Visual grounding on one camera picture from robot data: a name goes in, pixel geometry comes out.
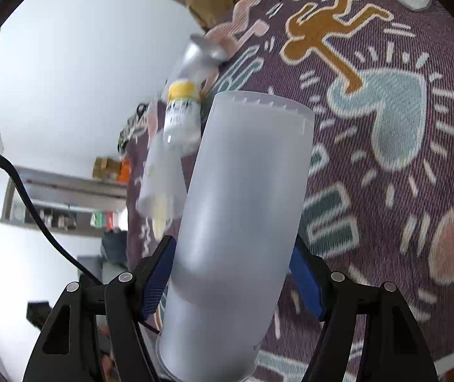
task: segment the translucent plastic cup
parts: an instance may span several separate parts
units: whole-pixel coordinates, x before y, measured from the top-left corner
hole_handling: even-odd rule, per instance
[[[180,153],[167,147],[160,131],[149,145],[136,209],[144,217],[176,219],[183,214],[185,201]]]
[[[278,96],[215,96],[195,163],[157,354],[183,382],[255,368],[289,270],[313,113]]]

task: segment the patterned tablecloth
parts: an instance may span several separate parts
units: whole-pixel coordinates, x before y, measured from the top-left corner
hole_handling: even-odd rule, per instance
[[[454,365],[454,20],[396,0],[241,0],[206,35],[232,56],[213,82],[291,98],[316,115],[299,233],[330,269],[360,283],[395,282],[441,370]],[[129,263],[163,230],[135,211],[147,141],[164,105],[128,143]],[[184,160],[187,182],[194,157]],[[360,320],[346,380],[355,380]],[[254,378],[299,381],[319,323],[285,282]]]

